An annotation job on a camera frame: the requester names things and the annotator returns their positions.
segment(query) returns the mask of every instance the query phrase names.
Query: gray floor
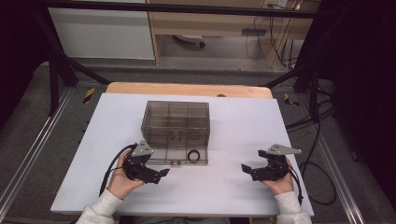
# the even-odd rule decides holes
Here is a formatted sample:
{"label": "gray floor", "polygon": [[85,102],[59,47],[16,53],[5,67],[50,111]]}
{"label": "gray floor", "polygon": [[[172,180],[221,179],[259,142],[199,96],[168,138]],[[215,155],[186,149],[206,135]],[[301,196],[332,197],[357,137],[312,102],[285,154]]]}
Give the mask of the gray floor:
{"label": "gray floor", "polygon": [[[135,61],[112,61],[107,68],[101,67],[103,61],[86,61],[103,77],[116,81],[136,82],[173,82],[202,84],[240,84],[256,86],[272,80],[287,70],[281,66],[269,69],[259,55],[257,40],[254,38],[205,37],[206,47],[200,49],[196,44],[181,42],[168,36],[165,39],[162,63]],[[40,155],[24,181],[13,204],[9,207],[3,223],[68,223],[76,217],[53,214],[50,206],[56,195],[56,189],[62,184],[68,166],[78,149],[78,141],[84,135],[87,121],[90,120],[100,93],[105,86],[92,82],[78,74],[81,79],[73,90],[63,114],[43,146]],[[307,94],[295,94],[292,91],[293,79],[273,88],[274,97],[285,124],[293,123],[303,117],[303,106],[285,104],[285,93],[293,102],[301,105],[307,101]],[[30,146],[35,141],[46,122],[50,110],[48,67],[42,66],[35,72],[27,92],[6,126],[0,131],[0,190],[3,193],[9,181],[22,163]],[[82,100],[89,87],[95,87],[95,93],[88,104]],[[332,88],[331,83],[323,87]],[[314,129],[308,126],[290,133],[291,145],[301,148],[304,153],[297,156],[298,162],[304,161],[314,141]],[[336,117],[328,117],[321,122],[320,133],[342,171],[342,175],[352,192],[366,223],[396,223],[396,213],[389,205],[367,166],[354,162],[347,141],[343,136]],[[326,169],[320,146],[315,148],[312,161]],[[332,197],[330,182],[315,167],[308,167],[304,182],[311,196],[321,202]],[[339,198],[332,205],[313,203],[316,215],[314,223],[348,223],[346,211]],[[268,223],[267,218],[255,218],[255,223]]]}

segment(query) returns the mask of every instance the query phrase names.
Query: transparent plastic box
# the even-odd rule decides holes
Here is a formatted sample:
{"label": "transparent plastic box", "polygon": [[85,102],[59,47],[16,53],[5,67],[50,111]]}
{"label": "transparent plastic box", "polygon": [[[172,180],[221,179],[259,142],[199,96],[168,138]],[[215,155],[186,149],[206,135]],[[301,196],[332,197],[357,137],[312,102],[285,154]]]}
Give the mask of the transparent plastic box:
{"label": "transparent plastic box", "polygon": [[148,164],[208,164],[209,103],[148,101],[141,129]]}

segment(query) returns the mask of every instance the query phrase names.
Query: wall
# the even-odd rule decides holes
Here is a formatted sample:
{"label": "wall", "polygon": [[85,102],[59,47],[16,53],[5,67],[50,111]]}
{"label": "wall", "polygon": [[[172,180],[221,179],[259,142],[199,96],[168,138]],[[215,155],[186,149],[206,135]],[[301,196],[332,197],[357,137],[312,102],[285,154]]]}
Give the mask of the wall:
{"label": "wall", "polygon": [[154,60],[147,12],[50,8],[49,13],[70,57]]}

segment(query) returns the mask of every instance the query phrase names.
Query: wooden edge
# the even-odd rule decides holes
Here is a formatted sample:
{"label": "wooden edge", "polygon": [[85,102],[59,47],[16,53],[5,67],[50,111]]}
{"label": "wooden edge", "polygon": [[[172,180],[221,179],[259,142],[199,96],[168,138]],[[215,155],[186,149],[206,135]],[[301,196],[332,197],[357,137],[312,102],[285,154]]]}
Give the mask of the wooden edge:
{"label": "wooden edge", "polygon": [[272,99],[268,88],[248,86],[191,85],[172,83],[113,82],[106,93],[134,93],[159,95],[202,95]]}

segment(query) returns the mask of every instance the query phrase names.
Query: white tabletop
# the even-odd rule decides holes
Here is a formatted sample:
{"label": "white tabletop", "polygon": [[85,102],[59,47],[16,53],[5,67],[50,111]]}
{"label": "white tabletop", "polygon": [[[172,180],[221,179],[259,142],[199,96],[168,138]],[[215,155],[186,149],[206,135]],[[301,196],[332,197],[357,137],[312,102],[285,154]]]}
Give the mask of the white tabletop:
{"label": "white tabletop", "polygon": [[[157,171],[170,168],[170,172],[158,185],[146,184],[133,191],[117,214],[268,217],[279,213],[271,190],[241,169],[241,163],[252,168],[266,166],[266,160],[258,156],[259,149],[274,143],[290,146],[276,100],[116,93],[102,95],[52,212],[81,213],[87,203],[97,201],[108,165],[122,148],[143,138],[140,127],[149,100],[209,103],[209,163],[149,165]],[[300,175],[294,156],[288,157]],[[304,183],[301,185],[302,208],[313,216]]]}

